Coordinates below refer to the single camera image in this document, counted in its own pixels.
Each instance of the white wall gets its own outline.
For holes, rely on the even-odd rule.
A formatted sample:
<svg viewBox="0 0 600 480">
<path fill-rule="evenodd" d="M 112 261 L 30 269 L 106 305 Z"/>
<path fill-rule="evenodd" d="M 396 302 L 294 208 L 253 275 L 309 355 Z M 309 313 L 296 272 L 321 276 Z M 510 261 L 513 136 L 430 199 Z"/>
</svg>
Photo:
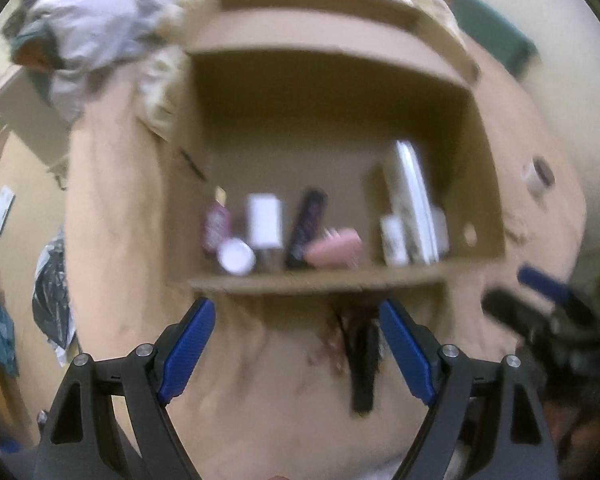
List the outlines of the white wall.
<svg viewBox="0 0 600 480">
<path fill-rule="evenodd" d="M 538 48 L 522 85 L 580 175 L 587 227 L 574 278 L 590 282 L 600 271 L 600 23 L 584 0 L 483 1 Z"/>
</svg>

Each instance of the paper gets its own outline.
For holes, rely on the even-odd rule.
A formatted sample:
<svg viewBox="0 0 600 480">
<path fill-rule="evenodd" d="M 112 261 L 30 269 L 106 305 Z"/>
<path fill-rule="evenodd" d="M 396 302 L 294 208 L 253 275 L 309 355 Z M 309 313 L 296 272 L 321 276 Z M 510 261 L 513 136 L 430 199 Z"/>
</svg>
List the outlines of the paper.
<svg viewBox="0 0 600 480">
<path fill-rule="evenodd" d="M 14 197 L 15 193 L 11 189 L 2 186 L 2 189 L 0 190 L 0 233 L 4 227 L 4 221 L 7 219 Z"/>
</svg>

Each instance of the pink bottle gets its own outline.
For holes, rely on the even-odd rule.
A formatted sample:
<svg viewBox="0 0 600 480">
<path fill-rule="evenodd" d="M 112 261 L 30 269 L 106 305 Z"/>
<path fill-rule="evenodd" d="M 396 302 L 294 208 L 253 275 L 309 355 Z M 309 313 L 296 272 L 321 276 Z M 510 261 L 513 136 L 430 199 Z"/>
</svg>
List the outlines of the pink bottle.
<svg viewBox="0 0 600 480">
<path fill-rule="evenodd" d="M 231 214 L 224 206 L 226 193 L 216 187 L 216 200 L 205 215 L 202 233 L 202 249 L 207 254 L 216 254 L 218 247 L 231 235 Z"/>
</svg>

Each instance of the bottle cap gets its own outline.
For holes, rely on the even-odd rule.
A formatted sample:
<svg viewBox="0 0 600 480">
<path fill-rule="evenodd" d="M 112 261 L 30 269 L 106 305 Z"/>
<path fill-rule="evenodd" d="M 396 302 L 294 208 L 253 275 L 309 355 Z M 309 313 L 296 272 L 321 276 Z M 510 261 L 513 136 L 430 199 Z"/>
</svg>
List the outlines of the bottle cap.
<svg viewBox="0 0 600 480">
<path fill-rule="evenodd" d="M 224 207 L 224 204 L 226 203 L 226 193 L 220 186 L 216 187 L 216 202 L 218 202 L 222 207 Z"/>
<path fill-rule="evenodd" d="M 218 247 L 218 262 L 229 274 L 245 276 L 253 270 L 256 255 L 240 238 L 229 238 Z"/>
</svg>

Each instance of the white jar lid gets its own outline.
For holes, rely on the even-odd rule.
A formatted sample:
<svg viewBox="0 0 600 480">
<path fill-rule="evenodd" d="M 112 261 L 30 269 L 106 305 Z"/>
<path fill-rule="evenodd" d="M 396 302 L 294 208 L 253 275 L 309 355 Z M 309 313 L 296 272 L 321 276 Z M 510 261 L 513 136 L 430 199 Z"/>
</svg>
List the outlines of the white jar lid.
<svg viewBox="0 0 600 480">
<path fill-rule="evenodd" d="M 240 238 L 228 238 L 218 247 L 218 262 L 229 274 L 245 276 L 253 270 L 256 255 Z"/>
</svg>

